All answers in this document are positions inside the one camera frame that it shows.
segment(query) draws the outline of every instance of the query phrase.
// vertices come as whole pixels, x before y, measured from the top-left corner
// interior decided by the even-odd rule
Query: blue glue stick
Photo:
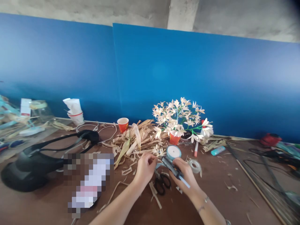
[[[226,148],[224,146],[218,147],[218,148],[212,150],[212,155],[217,155],[225,150],[226,150]]]

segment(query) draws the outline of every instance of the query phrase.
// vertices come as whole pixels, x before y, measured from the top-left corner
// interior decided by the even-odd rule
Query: orange paper cup
[[[175,135],[175,133],[176,133],[176,131],[174,131],[174,130],[172,130],[170,132],[170,144],[172,144],[172,145],[177,145],[178,141],[181,137],[180,133],[177,133],[176,135]]]
[[[119,129],[120,129],[121,133],[124,133],[125,130],[128,129],[128,122],[129,122],[129,119],[127,119],[127,118],[118,119],[117,123],[119,124]]]

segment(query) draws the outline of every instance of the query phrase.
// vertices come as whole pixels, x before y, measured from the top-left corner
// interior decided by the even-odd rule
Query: left hand
[[[137,163],[137,173],[133,182],[138,183],[144,189],[154,174],[156,164],[157,157],[145,152]]]

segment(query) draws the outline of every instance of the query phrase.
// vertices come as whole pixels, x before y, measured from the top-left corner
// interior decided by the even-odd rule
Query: hand
[[[197,184],[197,181],[194,177],[193,171],[189,164],[185,162],[182,158],[175,158],[173,160],[173,164],[178,166],[181,172],[183,173],[183,178],[185,181],[191,186],[188,188],[181,180],[178,180],[174,174],[171,172],[170,176],[175,181],[175,183],[180,187],[180,189],[190,198],[192,199],[197,193],[201,192],[201,188]]]
[[[137,163],[137,173],[133,181],[144,189],[154,174],[156,164],[157,157],[149,152],[145,152]]]

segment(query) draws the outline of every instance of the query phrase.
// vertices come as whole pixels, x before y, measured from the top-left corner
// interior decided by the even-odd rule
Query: tape roll
[[[176,145],[169,145],[167,147],[167,157],[172,161],[175,158],[181,157],[180,149]]]
[[[193,173],[199,173],[201,171],[201,166],[200,166],[200,163],[198,161],[190,159],[188,164],[192,168]]]

